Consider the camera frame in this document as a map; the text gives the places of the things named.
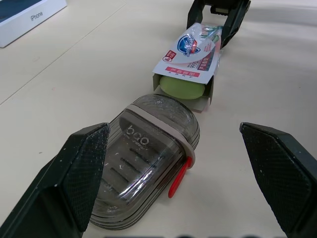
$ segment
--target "product label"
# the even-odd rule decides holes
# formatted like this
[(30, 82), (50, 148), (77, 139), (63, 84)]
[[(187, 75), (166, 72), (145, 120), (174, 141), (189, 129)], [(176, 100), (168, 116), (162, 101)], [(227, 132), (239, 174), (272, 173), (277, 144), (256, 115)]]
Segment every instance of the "product label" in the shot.
[(218, 68), (221, 29), (208, 35), (204, 28), (199, 23), (188, 28), (156, 65), (153, 73), (208, 84)]

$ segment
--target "beige band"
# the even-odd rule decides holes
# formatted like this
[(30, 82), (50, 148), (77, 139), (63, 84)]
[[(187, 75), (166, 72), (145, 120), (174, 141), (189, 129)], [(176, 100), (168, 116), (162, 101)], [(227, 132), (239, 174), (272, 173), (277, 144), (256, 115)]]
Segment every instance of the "beige band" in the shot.
[(126, 107), (126, 109), (134, 112), (135, 114), (141, 116), (145, 120), (148, 120), (149, 122), (156, 125), (161, 130), (165, 131), (166, 133), (173, 136), (184, 148), (186, 156), (189, 156), (192, 158), (192, 163), (190, 168), (195, 163), (195, 152), (193, 147), (188, 143), (186, 138), (175, 128), (171, 127), (170, 125), (166, 124), (165, 122), (161, 121), (160, 119), (156, 118), (155, 116), (149, 114), (148, 112), (144, 111), (143, 109), (135, 106), (135, 105), (129, 105)]

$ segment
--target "white cardboard box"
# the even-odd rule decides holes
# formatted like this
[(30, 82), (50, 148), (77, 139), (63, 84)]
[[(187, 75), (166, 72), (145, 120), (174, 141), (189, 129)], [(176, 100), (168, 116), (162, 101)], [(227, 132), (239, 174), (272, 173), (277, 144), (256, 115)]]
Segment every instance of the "white cardboard box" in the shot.
[(66, 6), (66, 0), (42, 0), (0, 22), (0, 47), (7, 46)]

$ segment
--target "black robotic claw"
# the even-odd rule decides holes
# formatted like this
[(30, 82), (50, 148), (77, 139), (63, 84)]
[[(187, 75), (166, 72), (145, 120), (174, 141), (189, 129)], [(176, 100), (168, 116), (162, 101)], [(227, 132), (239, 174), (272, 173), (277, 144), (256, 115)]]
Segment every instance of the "black robotic claw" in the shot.
[(288, 133), (240, 126), (257, 183), (288, 238), (317, 237), (317, 161)]
[(188, 13), (187, 28), (195, 22), (201, 23), (205, 5), (211, 6), (212, 14), (228, 16), (221, 35), (222, 48), (238, 32), (250, 3), (250, 0), (194, 0)]

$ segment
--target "printed logo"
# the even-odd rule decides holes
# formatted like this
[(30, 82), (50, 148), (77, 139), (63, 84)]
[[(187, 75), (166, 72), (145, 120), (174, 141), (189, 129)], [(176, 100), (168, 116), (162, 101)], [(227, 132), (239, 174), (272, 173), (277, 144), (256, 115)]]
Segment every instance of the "printed logo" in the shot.
[(189, 34), (183, 36), (178, 41), (177, 49), (187, 57), (189, 57), (190, 54), (196, 54), (200, 51), (200, 49), (197, 47), (197, 41), (192, 35)]

